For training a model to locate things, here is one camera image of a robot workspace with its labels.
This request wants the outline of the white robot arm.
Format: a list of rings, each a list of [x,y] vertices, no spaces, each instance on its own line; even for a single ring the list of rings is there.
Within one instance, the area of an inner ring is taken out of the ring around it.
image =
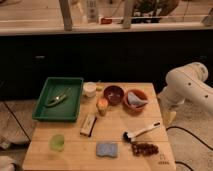
[[[207,78],[208,69],[200,62],[189,63],[167,73],[166,86],[157,95],[165,126],[172,123],[176,117],[175,108],[186,99],[213,114],[213,87],[205,84]]]

